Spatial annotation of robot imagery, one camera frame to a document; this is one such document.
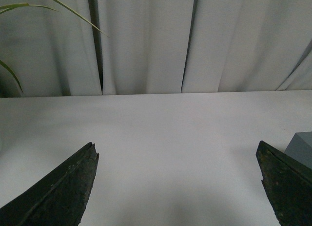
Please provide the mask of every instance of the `curtain fold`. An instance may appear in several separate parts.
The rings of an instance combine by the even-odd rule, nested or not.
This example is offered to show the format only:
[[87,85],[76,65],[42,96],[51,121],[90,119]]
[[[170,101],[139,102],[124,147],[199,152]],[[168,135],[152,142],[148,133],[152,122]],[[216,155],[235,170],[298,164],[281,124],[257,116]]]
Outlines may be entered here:
[[[90,20],[88,0],[61,1]],[[197,0],[191,38],[194,0],[97,0],[103,79],[90,25],[51,0],[0,5],[18,2],[60,11],[0,15],[25,97],[312,89],[312,0]],[[19,95],[2,67],[1,95]]]
[[103,94],[180,93],[194,0],[98,0]]
[[311,4],[199,0],[182,92],[276,90],[312,38]]
[[[61,1],[90,19],[88,0]],[[60,11],[23,7],[0,16],[0,58],[16,72],[23,96],[101,95],[87,23],[51,0],[0,2],[28,2]]]

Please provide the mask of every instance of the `white surface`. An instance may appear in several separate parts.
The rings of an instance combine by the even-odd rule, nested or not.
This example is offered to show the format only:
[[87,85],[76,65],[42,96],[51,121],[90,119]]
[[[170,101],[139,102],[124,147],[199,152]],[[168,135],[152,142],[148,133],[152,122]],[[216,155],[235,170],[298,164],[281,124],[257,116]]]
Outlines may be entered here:
[[255,157],[312,131],[312,91],[0,100],[0,206],[87,142],[82,226],[278,226]]

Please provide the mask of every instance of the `white table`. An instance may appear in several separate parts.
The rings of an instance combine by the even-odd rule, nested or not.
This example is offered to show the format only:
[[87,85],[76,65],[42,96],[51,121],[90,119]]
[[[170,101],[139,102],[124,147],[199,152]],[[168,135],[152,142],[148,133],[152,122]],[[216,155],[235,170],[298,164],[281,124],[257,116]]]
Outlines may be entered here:
[[278,226],[260,140],[312,131],[312,91],[0,99],[0,206],[91,141],[82,226]]

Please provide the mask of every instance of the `plant leaf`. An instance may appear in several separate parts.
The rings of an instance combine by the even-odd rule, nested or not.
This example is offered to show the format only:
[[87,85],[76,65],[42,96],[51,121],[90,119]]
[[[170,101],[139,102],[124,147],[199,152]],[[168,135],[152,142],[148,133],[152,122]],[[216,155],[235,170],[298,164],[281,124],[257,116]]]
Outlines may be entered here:
[[5,9],[5,10],[2,10],[1,12],[0,12],[0,14],[3,14],[4,12],[7,12],[7,11],[10,11],[10,10],[13,10],[14,8],[7,8],[7,9]]
[[75,14],[76,16],[78,16],[79,18],[81,18],[82,20],[86,21],[88,24],[90,24],[91,26],[93,26],[97,31],[101,32],[102,34],[106,35],[107,37],[109,37],[107,34],[105,34],[104,32],[102,32],[98,27],[96,27],[93,23],[91,23],[90,21],[88,21],[85,17],[83,17],[82,15],[80,15],[78,12],[76,12],[75,10],[73,10],[72,8],[68,7],[67,5],[65,5],[64,3],[62,3],[59,0],[52,0],[55,1],[57,4],[60,4],[61,6],[63,6],[65,9],[69,10],[70,12],[72,12],[73,14]]
[[26,7],[26,6],[41,7],[41,8],[57,11],[57,10],[55,10],[55,9],[53,9],[51,7],[45,6],[45,5],[31,5],[31,4],[28,4],[28,3],[15,3],[15,4],[9,4],[9,5],[0,6],[0,10],[3,10],[3,11],[0,12],[0,14],[4,13],[6,11],[9,11],[9,10],[13,10],[15,8]]
[[23,89],[21,88],[20,81],[19,81],[19,79],[17,78],[17,76],[15,75],[14,71],[13,71],[7,64],[5,64],[4,62],[2,62],[1,60],[0,60],[0,65],[3,66],[3,67],[14,77],[16,83],[18,83],[19,88],[20,88],[21,91],[23,92]]

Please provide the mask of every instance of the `gray block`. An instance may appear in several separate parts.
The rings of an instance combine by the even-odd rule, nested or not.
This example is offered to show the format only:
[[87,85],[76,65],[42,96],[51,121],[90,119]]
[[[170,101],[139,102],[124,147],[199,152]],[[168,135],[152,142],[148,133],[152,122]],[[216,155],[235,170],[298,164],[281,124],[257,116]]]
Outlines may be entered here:
[[295,133],[284,153],[312,169],[312,132]]

